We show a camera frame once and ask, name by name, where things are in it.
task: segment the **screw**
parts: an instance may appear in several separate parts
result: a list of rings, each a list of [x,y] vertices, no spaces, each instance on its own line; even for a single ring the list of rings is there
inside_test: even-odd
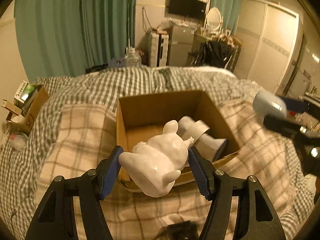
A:
[[[54,181],[55,181],[55,182],[62,181],[62,176],[61,176],[61,175],[56,176],[56,177],[54,178]]]
[[[93,176],[93,175],[96,175],[96,170],[95,169],[91,169],[91,170],[88,170],[88,175],[89,176]]]
[[[257,179],[255,176],[250,176],[250,177],[249,177],[249,180],[250,180],[251,182],[256,182],[258,179]]]
[[[224,171],[223,170],[216,170],[215,173],[218,175],[218,176],[222,176],[224,174]]]

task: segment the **gray refrigerator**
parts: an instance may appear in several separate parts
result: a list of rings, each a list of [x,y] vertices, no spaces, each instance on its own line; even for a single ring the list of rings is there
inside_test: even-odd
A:
[[[168,66],[187,66],[188,52],[191,51],[194,29],[172,26],[169,30]]]

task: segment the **blue gripper pad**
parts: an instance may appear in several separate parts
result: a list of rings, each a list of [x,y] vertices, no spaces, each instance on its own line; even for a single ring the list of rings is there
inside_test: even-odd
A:
[[[100,192],[100,196],[102,199],[105,199],[108,195],[110,195],[113,186],[116,182],[116,178],[118,177],[118,173],[120,171],[121,165],[118,161],[119,155],[123,153],[123,149],[121,146],[116,146],[110,157],[107,159],[109,162],[107,163],[107,171],[103,176],[103,186]]]
[[[210,198],[214,190],[212,175],[214,168],[210,161],[201,157],[196,147],[188,148],[188,153],[189,166],[193,176],[195,177],[199,191],[207,200],[211,200]]]

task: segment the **clutter on table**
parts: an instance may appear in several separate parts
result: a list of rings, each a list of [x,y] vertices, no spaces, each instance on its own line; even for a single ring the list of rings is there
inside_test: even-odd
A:
[[[34,121],[49,95],[43,85],[23,81],[14,95],[13,103],[4,99],[2,107],[9,110],[6,121],[15,131],[30,134]]]

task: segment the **open cardboard box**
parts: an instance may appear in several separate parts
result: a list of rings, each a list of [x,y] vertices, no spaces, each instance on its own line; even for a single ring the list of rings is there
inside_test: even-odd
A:
[[[16,123],[11,120],[12,116],[14,115],[12,112],[9,112],[6,121],[7,123],[16,130],[23,131],[26,135],[29,135],[33,126],[33,123],[36,120],[36,117],[38,116],[38,113],[40,112],[41,107],[44,105],[44,103],[48,100],[49,95],[47,91],[45,90],[43,85],[37,85],[35,86],[38,89],[38,93],[34,100],[32,101],[32,104],[28,110],[28,113],[24,117],[24,120],[22,122]]]
[[[151,137],[162,134],[163,126],[167,122],[179,121],[185,115],[194,121],[202,120],[210,127],[208,134],[213,138],[228,139],[221,159],[213,163],[215,168],[224,165],[237,155],[239,145],[230,128],[207,93],[198,90],[119,98],[116,143],[125,152],[132,152],[137,143],[146,142]],[[119,172],[119,180],[129,191],[141,192],[124,168]],[[186,167],[174,185],[182,185],[193,180],[191,169]]]

